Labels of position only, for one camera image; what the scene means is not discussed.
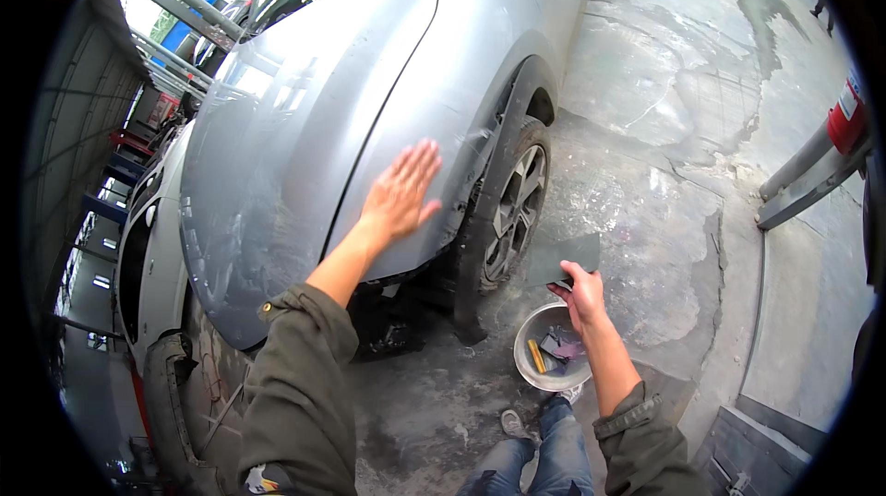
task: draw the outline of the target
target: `jeans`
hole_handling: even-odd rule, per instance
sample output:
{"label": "jeans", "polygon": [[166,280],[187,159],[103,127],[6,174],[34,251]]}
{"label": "jeans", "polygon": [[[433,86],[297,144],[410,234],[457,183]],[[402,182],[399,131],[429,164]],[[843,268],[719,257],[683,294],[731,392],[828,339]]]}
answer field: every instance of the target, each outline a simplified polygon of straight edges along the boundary
{"label": "jeans", "polygon": [[[534,454],[535,444],[529,438],[499,442],[464,482],[458,496],[520,494],[520,473]],[[553,398],[541,415],[539,468],[529,493],[593,496],[585,435],[565,398]]]}

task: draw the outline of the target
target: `metal bucket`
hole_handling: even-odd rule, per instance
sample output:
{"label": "metal bucket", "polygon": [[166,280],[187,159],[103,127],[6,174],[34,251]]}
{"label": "metal bucket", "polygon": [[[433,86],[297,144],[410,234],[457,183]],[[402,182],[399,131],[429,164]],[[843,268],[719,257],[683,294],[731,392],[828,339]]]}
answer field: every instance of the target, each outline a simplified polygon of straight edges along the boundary
{"label": "metal bucket", "polygon": [[566,391],[591,378],[591,365],[585,356],[571,360],[566,366],[566,372],[562,375],[557,373],[542,375],[535,368],[533,354],[526,341],[530,338],[542,339],[548,333],[548,328],[556,325],[560,325],[567,332],[574,332],[569,319],[569,308],[563,302],[543,305],[530,313],[523,326],[517,331],[514,341],[516,370],[526,379],[526,382],[537,389],[548,392]]}

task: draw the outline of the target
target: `left hand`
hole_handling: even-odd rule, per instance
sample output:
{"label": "left hand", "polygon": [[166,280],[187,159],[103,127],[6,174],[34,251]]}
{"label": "left hand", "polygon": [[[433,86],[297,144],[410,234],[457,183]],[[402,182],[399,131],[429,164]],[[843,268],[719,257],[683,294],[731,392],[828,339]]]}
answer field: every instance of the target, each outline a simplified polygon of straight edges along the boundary
{"label": "left hand", "polygon": [[443,164],[435,141],[405,148],[372,183],[360,223],[371,225],[386,242],[412,234],[442,207],[439,200],[423,205],[428,185]]}

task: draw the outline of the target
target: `purple sandpaper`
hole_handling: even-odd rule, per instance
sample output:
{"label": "purple sandpaper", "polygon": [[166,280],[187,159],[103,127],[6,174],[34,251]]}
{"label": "purple sandpaper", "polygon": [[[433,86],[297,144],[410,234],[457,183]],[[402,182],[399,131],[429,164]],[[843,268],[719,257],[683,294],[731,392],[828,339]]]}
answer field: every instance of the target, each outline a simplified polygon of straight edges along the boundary
{"label": "purple sandpaper", "polygon": [[583,356],[587,353],[585,350],[585,346],[582,345],[581,342],[570,342],[568,344],[561,345],[559,348],[554,350],[554,355],[559,358],[564,359],[575,359],[576,357]]}

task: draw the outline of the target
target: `red fire extinguisher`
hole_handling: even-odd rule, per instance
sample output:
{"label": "red fire extinguisher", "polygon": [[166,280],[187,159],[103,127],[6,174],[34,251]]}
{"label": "red fire extinguisher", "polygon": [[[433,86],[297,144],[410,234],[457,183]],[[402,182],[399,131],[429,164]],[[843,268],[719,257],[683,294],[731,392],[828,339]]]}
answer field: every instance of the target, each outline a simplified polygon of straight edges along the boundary
{"label": "red fire extinguisher", "polygon": [[827,135],[837,151],[845,155],[864,130],[864,92],[858,73],[851,68],[836,105],[827,112]]}

